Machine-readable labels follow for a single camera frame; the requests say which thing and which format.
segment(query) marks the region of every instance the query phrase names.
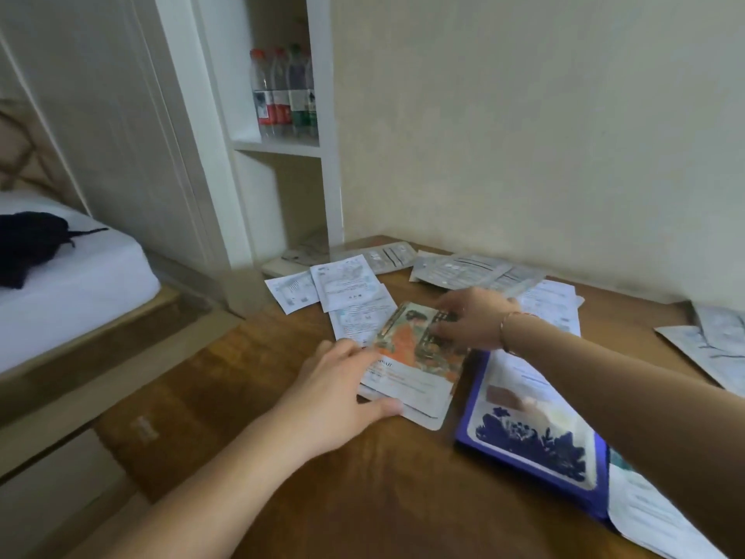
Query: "plastic bottle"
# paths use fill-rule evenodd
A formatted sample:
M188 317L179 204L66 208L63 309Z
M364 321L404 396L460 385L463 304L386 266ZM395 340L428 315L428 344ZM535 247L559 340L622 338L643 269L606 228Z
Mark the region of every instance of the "plastic bottle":
M256 105L258 130L262 137L274 135L276 124L274 98L268 71L269 66L264 51L251 49L251 88L253 90L253 102Z
M290 112L290 94L287 90L287 55L281 47L274 50L270 83L277 118L274 134L284 136L291 129L292 115Z
M308 90L308 134L318 137L318 114L316 113L316 89L313 82L313 56L308 55L305 64L305 86Z
M308 131L308 89L305 86L305 59L300 45L290 45L290 62L287 65L287 87L290 91L292 132L295 137Z

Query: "wooden desk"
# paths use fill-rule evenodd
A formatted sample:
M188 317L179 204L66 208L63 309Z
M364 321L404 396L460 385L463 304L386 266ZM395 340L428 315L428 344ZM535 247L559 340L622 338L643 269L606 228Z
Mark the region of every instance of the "wooden desk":
M442 291L382 275L396 302L431 305ZM582 335L703 376L653 331L688 321L662 305L578 285ZM176 487L268 410L322 339L320 305L267 307L107 411L96 431L146 496ZM613 534L535 479L457 446L473 382L467 369L439 432L393 418L306 464L249 529L238 557L656 557ZM144 435L145 417L158 438Z

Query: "bracelet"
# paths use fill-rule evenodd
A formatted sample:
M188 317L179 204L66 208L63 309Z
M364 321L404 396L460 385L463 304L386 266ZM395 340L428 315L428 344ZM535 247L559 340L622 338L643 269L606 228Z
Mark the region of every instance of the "bracelet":
M508 311L507 315L505 315L504 318L502 318L502 322L499 324L499 343L502 344L502 349L504 349L505 352L509 353L510 355L520 357L517 353L511 350L507 346L507 344L504 342L504 322L506 322L509 319L509 316L513 316L515 314L522 314L524 316L532 316L533 318L538 318L538 319L540 318L536 316L535 314L531 314L529 311Z

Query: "white wall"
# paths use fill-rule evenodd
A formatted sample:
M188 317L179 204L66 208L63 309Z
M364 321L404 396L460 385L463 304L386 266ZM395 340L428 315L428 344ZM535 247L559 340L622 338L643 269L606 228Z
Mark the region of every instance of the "white wall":
M347 239L745 308L745 0L332 0Z
M0 33L91 214L215 263L132 0L0 0Z

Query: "beige wall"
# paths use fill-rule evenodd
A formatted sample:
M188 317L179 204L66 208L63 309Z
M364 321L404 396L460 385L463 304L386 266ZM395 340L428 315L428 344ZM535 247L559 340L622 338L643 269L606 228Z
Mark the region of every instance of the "beige wall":
M745 308L745 0L332 0L347 239Z

